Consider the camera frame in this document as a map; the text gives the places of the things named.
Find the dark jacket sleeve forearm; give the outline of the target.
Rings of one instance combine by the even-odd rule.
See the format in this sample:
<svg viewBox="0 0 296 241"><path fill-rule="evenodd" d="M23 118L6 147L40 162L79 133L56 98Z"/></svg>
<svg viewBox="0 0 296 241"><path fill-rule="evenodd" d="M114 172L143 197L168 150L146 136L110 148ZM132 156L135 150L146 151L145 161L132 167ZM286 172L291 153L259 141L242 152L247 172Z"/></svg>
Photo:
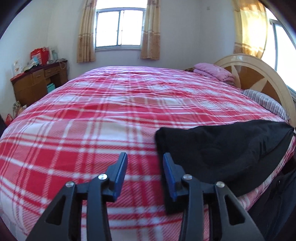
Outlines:
<svg viewBox="0 0 296 241"><path fill-rule="evenodd" d="M295 170L280 172L248 213L265 240L295 240Z"/></svg>

